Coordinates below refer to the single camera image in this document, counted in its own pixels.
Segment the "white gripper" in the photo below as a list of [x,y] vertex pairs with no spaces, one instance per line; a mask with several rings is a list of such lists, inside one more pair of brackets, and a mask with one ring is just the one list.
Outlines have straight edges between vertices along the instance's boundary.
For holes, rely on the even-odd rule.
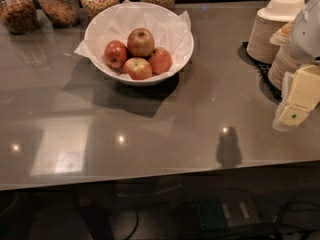
[[[269,39],[276,46],[289,43],[290,55],[304,63],[320,63],[320,0],[308,0],[293,24],[285,24]],[[272,127],[281,132],[299,127],[320,103],[320,67],[303,65],[295,73],[286,72],[282,101]]]

